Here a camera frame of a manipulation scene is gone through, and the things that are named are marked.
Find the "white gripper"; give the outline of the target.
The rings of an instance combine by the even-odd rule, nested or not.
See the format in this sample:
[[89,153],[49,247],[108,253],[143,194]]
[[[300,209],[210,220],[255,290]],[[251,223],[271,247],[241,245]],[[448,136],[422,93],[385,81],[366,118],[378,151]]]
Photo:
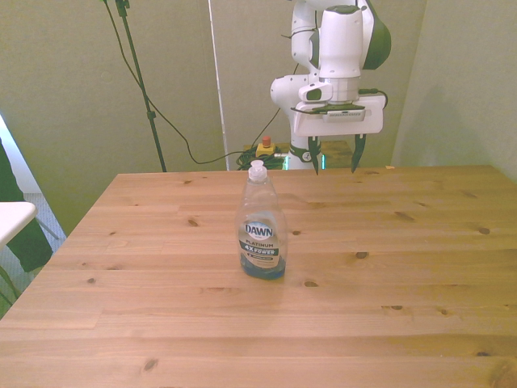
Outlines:
[[359,166],[367,135],[383,128],[384,96],[360,96],[353,103],[298,103],[293,108],[293,132],[308,137],[308,151],[316,175],[319,174],[318,155],[321,153],[320,136],[355,134],[355,148],[351,157],[351,172]]

